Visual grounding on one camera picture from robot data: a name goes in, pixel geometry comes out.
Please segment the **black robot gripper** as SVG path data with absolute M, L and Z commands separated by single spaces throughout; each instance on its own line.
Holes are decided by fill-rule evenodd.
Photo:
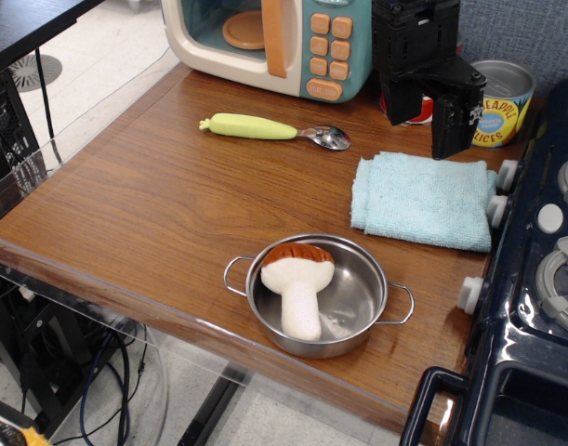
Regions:
M 468 150 L 482 117 L 486 78 L 457 55 L 459 16 L 458 1 L 372 3 L 373 65 L 386 114 L 400 125 L 421 113 L 422 94 L 436 99 L 435 160 Z

